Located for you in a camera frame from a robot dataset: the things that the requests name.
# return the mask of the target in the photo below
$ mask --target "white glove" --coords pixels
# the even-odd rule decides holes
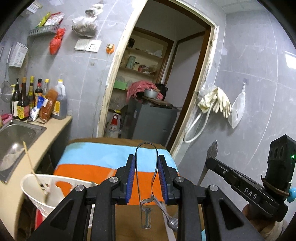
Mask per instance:
[[[219,87],[217,88],[216,95],[217,102],[213,107],[213,111],[217,113],[220,110],[220,112],[223,113],[223,117],[228,118],[228,116],[231,114],[231,104],[227,95]]]
[[[211,104],[213,104],[217,100],[217,90],[218,87],[210,93],[206,94],[197,104],[203,113],[207,113]]]

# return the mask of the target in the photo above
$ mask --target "black robotic device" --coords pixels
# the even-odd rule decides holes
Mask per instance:
[[[276,149],[280,150],[279,153],[282,150],[278,159],[277,155],[274,155]],[[257,209],[260,215],[281,221],[286,215],[287,206],[284,204],[285,198],[282,194],[275,193],[274,188],[282,187],[282,192],[286,192],[290,187],[295,167],[294,158],[290,157],[294,151],[295,142],[288,136],[271,143],[268,169],[264,179],[264,184],[268,183],[268,188],[214,158],[207,159],[206,166],[222,176],[233,190]],[[128,204],[133,188],[135,165],[135,156],[129,155],[126,166],[119,168],[114,177],[95,187],[76,186],[32,233],[28,241],[85,241],[92,204],[96,206],[91,241],[116,240],[115,204]],[[165,203],[179,205],[178,241],[202,240],[198,204],[202,204],[208,241],[264,240],[216,185],[204,188],[178,176],[174,168],[167,166],[164,155],[158,156],[157,168]],[[284,176],[274,176],[275,170]],[[288,232],[293,232],[290,225],[283,237],[289,237]]]

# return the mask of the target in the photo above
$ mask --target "blue ball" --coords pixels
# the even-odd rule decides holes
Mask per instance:
[[[290,196],[287,197],[287,202],[293,202],[296,199],[296,188],[291,188],[289,193]]]

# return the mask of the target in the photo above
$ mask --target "beige countertop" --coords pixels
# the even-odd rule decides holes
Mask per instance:
[[[72,116],[67,116],[63,120],[51,118],[45,125],[34,123],[47,128],[28,150],[35,170],[52,143],[71,120]],[[18,218],[24,198],[20,181],[29,173],[31,173],[29,160],[24,155],[8,183],[0,182],[0,218],[14,238],[16,238]]]

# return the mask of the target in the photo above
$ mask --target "sink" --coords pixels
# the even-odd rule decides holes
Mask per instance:
[[[23,141],[27,148],[46,130],[44,126],[11,120],[0,128],[0,180],[9,181],[14,169],[25,154]]]

